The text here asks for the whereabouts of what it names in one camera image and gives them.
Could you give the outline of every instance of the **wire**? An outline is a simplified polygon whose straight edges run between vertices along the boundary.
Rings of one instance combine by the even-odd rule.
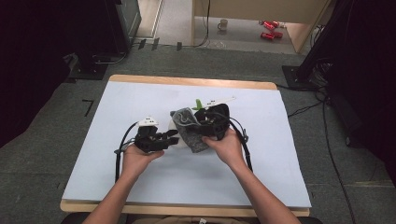
[[[206,36],[204,38],[204,40],[202,41],[201,44],[197,45],[197,46],[193,46],[193,48],[199,48],[201,47],[204,43],[206,43],[207,39],[209,38],[209,13],[210,13],[210,0],[209,3],[207,4],[207,13],[206,13]]]
[[[236,119],[233,119],[233,118],[230,118],[230,119],[232,119],[233,121],[235,121],[237,124],[239,124],[239,127],[241,128],[241,130],[242,130],[242,133],[243,133],[243,139],[244,139],[244,141],[245,142],[247,142],[248,141],[248,135],[247,135],[247,130],[246,129],[244,129],[243,127],[242,127],[242,124],[241,123],[239,123],[239,121],[238,120],[236,120]]]
[[[250,152],[248,151],[248,145],[247,145],[247,141],[245,140],[246,137],[242,136],[241,132],[239,132],[239,130],[236,128],[236,126],[230,121],[231,126],[233,126],[233,129],[236,132],[236,135],[239,138],[239,141],[241,142],[244,151],[245,151],[245,159],[247,161],[247,167],[250,169],[251,172],[253,172],[253,167],[251,166],[251,161],[250,161]]]
[[[324,25],[318,25],[317,27],[316,27],[316,29],[318,29],[318,31],[317,31],[317,33],[315,34],[315,38],[314,38],[314,40],[313,40],[313,44],[312,44],[312,36],[313,36],[313,33],[311,33],[311,37],[310,37],[310,39],[309,39],[309,45],[311,46],[311,48],[315,45],[315,43],[317,42],[317,40],[318,40],[318,38],[319,38],[319,36],[321,35],[321,33],[322,33],[322,31],[323,31],[323,29],[324,29]]]
[[[122,57],[120,59],[118,59],[117,61],[115,61],[115,62],[109,62],[109,63],[100,63],[100,62],[98,63],[98,62],[95,62],[95,63],[96,64],[114,64],[114,63],[119,63],[120,61],[122,61],[125,58],[125,56],[126,56],[126,53],[124,53],[122,55]]]
[[[344,196],[345,196],[345,198],[346,198],[347,207],[348,207],[348,209],[349,209],[349,214],[350,214],[350,216],[351,216],[351,218],[352,218],[352,223],[353,223],[353,224],[356,224],[356,219],[355,219],[355,215],[354,215],[353,210],[352,210],[352,205],[350,204],[349,197],[347,196],[347,190],[346,190],[346,188],[345,188],[345,186],[344,186],[344,182],[343,182],[343,180],[342,180],[342,178],[341,178],[341,176],[340,176],[340,172],[338,171],[338,168],[337,168],[337,166],[335,165],[334,157],[333,157],[333,155],[332,155],[332,149],[330,148],[329,132],[328,132],[328,129],[327,129],[327,121],[326,121],[326,110],[325,110],[325,106],[326,106],[326,102],[323,102],[323,107],[322,107],[322,110],[323,110],[323,124],[324,124],[324,132],[325,132],[325,135],[326,135],[327,149],[328,149],[328,151],[329,151],[329,155],[330,155],[330,158],[331,158],[331,160],[332,160],[332,166],[333,166],[333,168],[334,168],[335,173],[337,174],[338,181],[340,182],[341,188],[342,188],[342,190],[343,190],[343,192],[344,192]]]
[[[202,11],[204,11],[204,1],[201,1],[201,9],[202,9]],[[210,8],[209,8],[208,11],[207,11],[207,17],[206,17],[206,19],[208,19],[209,10],[210,10]],[[207,47],[210,45],[209,27],[208,27],[208,26],[209,26],[209,23],[208,23],[208,24],[205,23],[205,17],[204,17],[204,16],[202,16],[202,22],[203,22],[203,24],[204,24],[204,27],[206,28],[207,40],[209,41],[209,43],[205,46],[205,48],[207,48]]]
[[[296,115],[298,115],[298,114],[304,113],[305,111],[309,110],[310,108],[313,108],[313,107],[315,107],[315,106],[317,106],[317,105],[320,105],[321,103],[322,103],[322,102],[317,102],[317,103],[314,104],[314,105],[309,105],[309,106],[300,108],[300,109],[294,111],[293,113],[289,114],[289,115],[288,115],[288,119],[291,118],[291,117],[293,117],[293,116],[296,116]]]
[[[118,150],[116,150],[116,181],[119,180],[120,177],[120,160],[121,160],[121,152],[122,152],[122,147],[125,146],[125,138],[128,135],[128,133],[132,130],[132,128],[136,125],[137,122],[135,122],[134,124],[131,125],[131,127],[128,128],[128,130],[126,131],[125,135],[122,137],[121,143],[120,143],[120,147]]]
[[[283,86],[280,84],[276,84],[276,86],[279,88],[282,88],[282,89],[290,90],[290,91],[317,91],[320,88],[320,87],[317,87],[314,89],[302,89],[302,88],[287,87],[287,86]]]

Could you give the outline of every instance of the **gray object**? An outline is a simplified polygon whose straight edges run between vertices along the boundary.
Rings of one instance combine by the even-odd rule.
[[[190,108],[179,109],[171,112],[172,121],[175,123],[178,133],[183,141],[191,148],[192,153],[198,153],[209,148],[202,141],[202,136],[198,133],[188,132],[187,127],[201,125]]]

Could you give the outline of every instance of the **black cable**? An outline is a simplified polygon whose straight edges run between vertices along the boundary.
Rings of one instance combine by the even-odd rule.
[[[304,89],[304,88],[293,88],[293,87],[287,87],[283,85],[276,84],[277,87],[290,90],[290,91],[317,91],[320,87],[317,87],[315,89]]]
[[[349,214],[350,214],[350,216],[351,216],[351,218],[352,218],[352,223],[353,223],[353,224],[356,224],[356,219],[355,219],[355,215],[353,214],[352,205],[351,205],[351,203],[350,203],[349,197],[347,196],[347,190],[346,190],[346,188],[345,188],[345,186],[344,186],[344,182],[343,182],[343,180],[342,180],[342,178],[341,178],[341,176],[340,176],[340,172],[338,171],[338,168],[337,168],[337,166],[335,165],[334,157],[333,157],[333,155],[332,155],[332,150],[331,150],[331,148],[330,148],[329,132],[328,132],[328,130],[327,130],[327,121],[326,121],[326,113],[325,113],[326,110],[325,110],[325,106],[326,106],[326,100],[323,102],[323,107],[322,107],[322,109],[323,109],[323,123],[324,123],[324,132],[325,132],[325,135],[326,135],[327,149],[328,149],[328,151],[329,151],[329,155],[330,155],[330,158],[331,158],[331,160],[332,160],[332,166],[333,166],[333,168],[334,168],[335,173],[337,174],[338,181],[340,182],[341,188],[342,188],[342,190],[343,190],[343,192],[344,192],[344,196],[345,196],[345,198],[346,198],[346,203],[347,203],[347,206],[348,206],[348,208],[349,208]]]
[[[121,152],[122,152],[122,147],[125,145],[124,141],[126,136],[128,135],[128,133],[132,130],[132,128],[136,125],[137,122],[135,122],[134,124],[131,125],[131,127],[129,127],[129,129],[126,131],[125,135],[122,137],[121,143],[120,143],[120,147],[118,150],[116,150],[116,181],[119,180],[120,177],[120,160],[121,160]]]
[[[202,11],[204,11],[204,2],[203,2],[203,1],[201,1],[201,8],[202,8]],[[206,15],[207,23],[205,23],[205,17],[204,17],[204,16],[202,17],[202,22],[203,22],[204,27],[205,27],[205,29],[206,29],[207,40],[209,41],[209,43],[205,46],[205,48],[206,48],[207,46],[210,45],[210,39],[209,39],[209,21],[208,21],[209,10],[210,10],[210,8],[208,9],[207,15]]]
[[[209,38],[209,12],[210,12],[210,0],[209,3],[207,4],[207,13],[206,13],[206,36],[204,38],[204,40],[202,41],[201,44],[197,45],[197,46],[193,46],[193,48],[198,48],[201,47],[204,43],[206,43],[207,39]]]
[[[126,53],[124,53],[120,59],[118,59],[118,60],[116,60],[114,62],[108,62],[108,63],[94,62],[94,63],[96,63],[96,64],[114,64],[114,63],[119,63],[125,58],[125,56],[126,56]]]
[[[246,142],[246,137],[242,136],[241,132],[236,128],[236,126],[230,121],[231,126],[233,126],[233,129],[236,132],[236,135],[239,138],[239,141],[242,144],[242,147],[245,151],[245,160],[247,161],[247,167],[250,169],[251,172],[253,172],[253,167],[251,166],[251,161],[250,161],[250,152],[248,151],[248,145]]]
[[[298,114],[304,113],[305,111],[309,110],[310,108],[313,108],[313,107],[315,107],[315,106],[318,106],[318,105],[320,105],[321,103],[322,103],[322,102],[317,102],[317,103],[314,104],[314,105],[309,105],[309,106],[305,106],[305,107],[303,107],[303,108],[297,109],[296,111],[294,111],[293,113],[291,113],[291,114],[288,115],[288,119],[291,118],[291,117],[293,117],[293,116],[296,116],[296,115],[298,115]]]

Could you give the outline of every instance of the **person's right hand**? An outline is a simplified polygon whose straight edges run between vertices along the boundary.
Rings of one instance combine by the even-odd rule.
[[[242,156],[241,142],[233,129],[228,129],[224,138],[220,141],[204,136],[202,140],[210,147],[216,150],[219,158],[230,168],[236,168],[241,165],[246,166]]]

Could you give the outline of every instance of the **finger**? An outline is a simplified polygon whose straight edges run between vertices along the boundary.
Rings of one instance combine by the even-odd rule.
[[[157,158],[160,158],[165,152],[163,150],[152,152],[148,155],[151,161],[154,161]]]

